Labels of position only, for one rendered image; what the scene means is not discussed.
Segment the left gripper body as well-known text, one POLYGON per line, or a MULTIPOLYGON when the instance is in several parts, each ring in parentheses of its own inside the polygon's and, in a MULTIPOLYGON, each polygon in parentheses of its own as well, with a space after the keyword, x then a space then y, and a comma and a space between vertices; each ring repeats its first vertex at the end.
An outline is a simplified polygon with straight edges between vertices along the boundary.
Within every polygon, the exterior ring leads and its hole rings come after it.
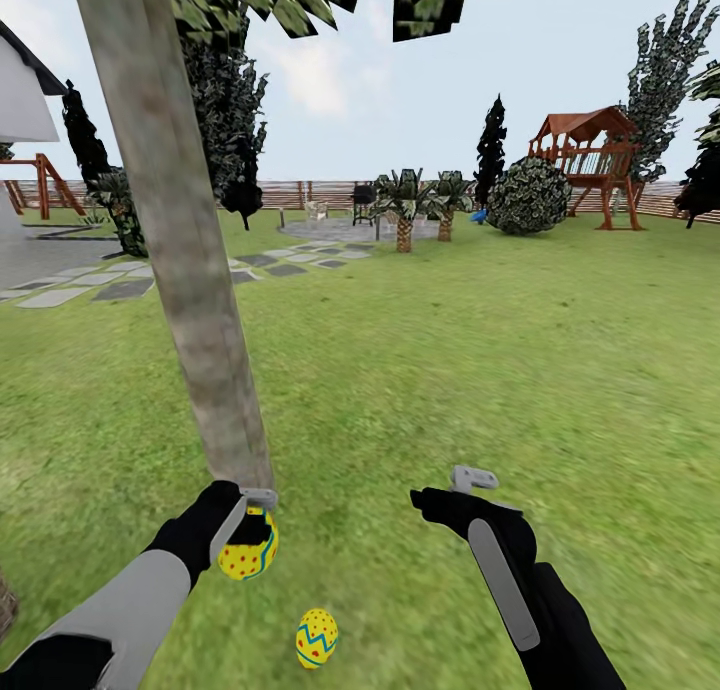
POLYGON ((261 545, 263 538, 265 517, 257 515, 244 515, 241 525, 228 540, 227 545, 261 545))

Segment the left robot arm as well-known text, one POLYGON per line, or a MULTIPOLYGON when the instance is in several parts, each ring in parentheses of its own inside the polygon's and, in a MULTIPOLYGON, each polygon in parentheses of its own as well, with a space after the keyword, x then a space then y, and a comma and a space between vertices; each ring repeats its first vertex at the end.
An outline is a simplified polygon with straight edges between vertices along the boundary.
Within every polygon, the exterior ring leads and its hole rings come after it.
POLYGON ((110 579, 20 653, 0 673, 0 690, 136 690, 160 642, 225 545, 269 541, 272 489, 209 485, 120 576, 110 579))

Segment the easter egg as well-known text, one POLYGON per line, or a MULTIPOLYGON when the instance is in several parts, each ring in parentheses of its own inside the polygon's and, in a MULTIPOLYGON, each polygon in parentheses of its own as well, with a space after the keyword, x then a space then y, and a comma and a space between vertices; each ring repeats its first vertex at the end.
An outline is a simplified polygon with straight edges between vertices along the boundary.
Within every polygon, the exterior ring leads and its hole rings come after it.
POLYGON ((268 511, 263 508, 249 507, 249 515, 265 517, 267 525, 271 525, 269 541, 261 545, 225 545, 217 556, 219 565, 231 579, 247 581, 261 575, 272 563, 279 545, 277 526, 268 511))
POLYGON ((333 616, 323 609, 308 611, 299 623, 296 648, 301 665, 316 669, 333 654, 338 629, 333 616))

